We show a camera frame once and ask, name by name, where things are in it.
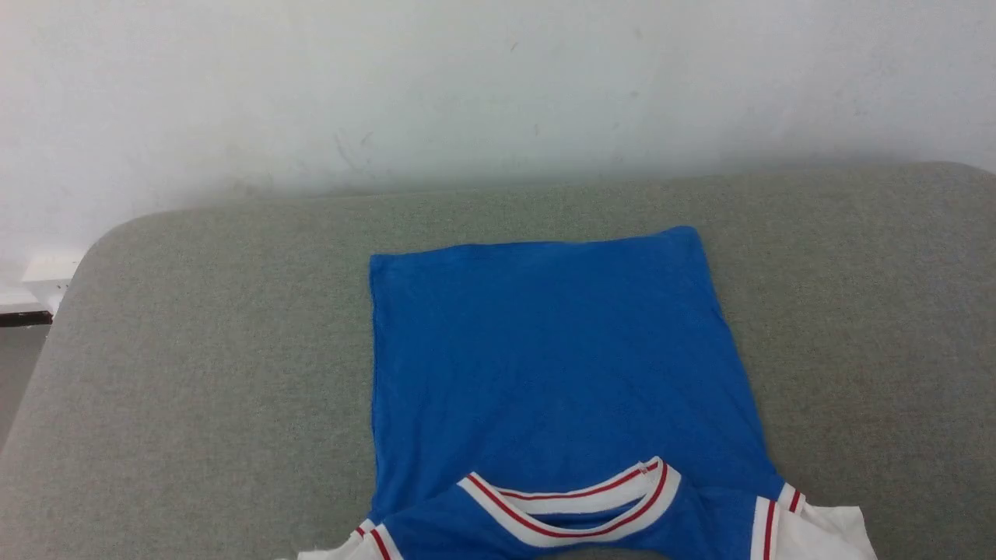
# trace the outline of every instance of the red stripe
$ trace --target red stripe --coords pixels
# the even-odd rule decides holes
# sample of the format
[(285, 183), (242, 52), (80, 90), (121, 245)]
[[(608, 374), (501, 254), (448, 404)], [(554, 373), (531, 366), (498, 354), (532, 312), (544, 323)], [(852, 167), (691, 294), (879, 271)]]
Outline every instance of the red stripe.
[[(658, 463), (653, 463), (649, 465), (646, 470), (651, 471), (657, 468)], [(632, 480), (640, 474), (640, 469), (634, 469), (633, 472), (628, 473), (623, 478), (616, 480), (615, 482), (610, 482), (605, 486), (599, 486), (598, 488), (592, 488), (591, 490), (578, 491), (578, 492), (565, 492), (563, 494), (520, 494), (512, 491), (502, 491), (501, 494), (513, 498), (518, 498), (521, 500), (549, 500), (549, 499), (564, 499), (564, 498), (581, 498), (585, 496), (590, 496), (592, 494), (598, 494), (599, 492), (605, 492), (606, 490), (611, 490), (617, 486), (625, 484), (626, 482)]]
[(768, 502), (768, 526), (764, 530), (764, 560), (771, 560), (771, 526), (775, 524), (775, 502)]
[(789, 511), (792, 513), (796, 512), (796, 506), (799, 505), (799, 496), (801, 495), (802, 494), (799, 493), (799, 490), (796, 490), (796, 494), (792, 496), (792, 505), (789, 506)]
[(495, 502), (495, 504), (497, 504), (498, 507), (500, 507), (502, 509), (502, 511), (504, 511), (505, 513), (507, 513), (510, 517), (512, 517), (513, 519), (515, 519), (519, 523), (522, 523), (526, 527), (529, 527), (530, 529), (536, 531), (537, 533), (546, 535), (548, 537), (558, 537), (558, 538), (597, 537), (599, 535), (604, 535), (606, 533), (610, 533), (612, 531), (615, 531), (616, 529), (622, 527), (623, 525), (626, 525), (627, 523), (633, 521), (634, 519), (637, 519), (638, 517), (640, 517), (641, 515), (643, 515), (648, 509), (650, 509), (650, 507), (653, 505), (653, 503), (657, 501), (657, 498), (660, 496), (660, 493), (664, 490), (664, 481), (667, 480), (667, 469), (665, 469), (664, 472), (663, 472), (663, 474), (660, 476), (660, 481), (657, 483), (657, 489), (653, 492), (653, 496), (650, 497), (650, 500), (648, 500), (647, 503), (645, 503), (643, 505), (643, 507), (641, 507), (639, 509), (639, 511), (637, 511), (633, 515), (627, 517), (626, 519), (622, 519), (622, 520), (618, 521), (617, 523), (615, 523), (615, 524), (613, 524), (613, 525), (611, 525), (609, 527), (606, 527), (605, 529), (600, 529), (598, 531), (589, 531), (587, 533), (558, 533), (556, 531), (551, 531), (549, 529), (545, 529), (543, 527), (540, 527), (540, 526), (534, 524), (533, 522), (529, 521), (528, 519), (522, 518), (518, 513), (516, 513), (510, 507), (508, 507), (507, 505), (505, 505), (505, 503), (503, 501), (501, 501), (493, 493), (491, 493), (491, 490), (489, 490), (487, 488), (487, 486), (485, 486), (484, 484), (482, 484), (480, 482), (480, 480), (477, 479), (476, 476), (469, 475), (469, 476), (467, 476), (467, 478), (471, 482), (473, 482), (474, 485), (476, 485), (478, 488), (480, 488), (480, 490), (482, 492), (484, 492), (489, 498), (491, 498), (491, 501)]
[(380, 549), (380, 556), (383, 556), (383, 560), (390, 560), (390, 554), (387, 554), (387, 547), (383, 545), (383, 541), (380, 539), (380, 535), (377, 534), (376, 529), (371, 531), (373, 535), (373, 540), (376, 541), (376, 547)]

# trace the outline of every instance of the gray cushion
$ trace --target gray cushion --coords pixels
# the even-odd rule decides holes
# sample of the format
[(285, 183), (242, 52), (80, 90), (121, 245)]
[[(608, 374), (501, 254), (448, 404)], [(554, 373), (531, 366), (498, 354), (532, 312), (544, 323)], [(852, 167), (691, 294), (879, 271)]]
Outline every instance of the gray cushion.
[(0, 455), (0, 557), (336, 545), (373, 489), (371, 253), (677, 224), (702, 235), (784, 475), (861, 505), (880, 558), (996, 556), (996, 176), (935, 163), (121, 226), (82, 262)]

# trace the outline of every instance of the neckline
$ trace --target neckline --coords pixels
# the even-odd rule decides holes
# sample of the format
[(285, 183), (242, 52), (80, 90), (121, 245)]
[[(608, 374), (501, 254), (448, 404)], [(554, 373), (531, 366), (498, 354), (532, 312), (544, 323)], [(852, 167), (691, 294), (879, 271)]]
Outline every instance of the neckline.
[[(543, 548), (579, 542), (612, 542), (642, 530), (670, 505), (681, 476), (660, 457), (586, 488), (569, 492), (527, 493), (497, 488), (476, 472), (458, 483), (505, 530), (522, 542)], [(540, 521), (534, 514), (594, 513), (639, 500), (602, 525), (567, 529)]]

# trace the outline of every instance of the floor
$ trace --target floor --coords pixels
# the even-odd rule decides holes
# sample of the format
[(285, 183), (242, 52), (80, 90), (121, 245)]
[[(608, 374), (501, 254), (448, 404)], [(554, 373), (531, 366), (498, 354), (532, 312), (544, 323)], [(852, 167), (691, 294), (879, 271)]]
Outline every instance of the floor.
[(48, 325), (0, 328), (0, 451), (48, 335)]

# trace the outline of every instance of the blue fabric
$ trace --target blue fabric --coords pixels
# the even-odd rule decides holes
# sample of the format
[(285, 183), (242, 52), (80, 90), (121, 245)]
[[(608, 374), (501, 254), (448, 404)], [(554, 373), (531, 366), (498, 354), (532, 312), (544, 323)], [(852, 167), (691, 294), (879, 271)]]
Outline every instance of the blue fabric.
[(389, 516), (383, 526), (404, 558), (536, 558), (600, 546), (659, 552), (672, 560), (748, 560), (757, 496), (725, 488), (699, 491), (683, 479), (650, 526), (607, 543), (536, 547), (517, 539), (458, 486)]
[(375, 255), (370, 281), (371, 520), (472, 470), (564, 491), (654, 455), (778, 497), (694, 229)]

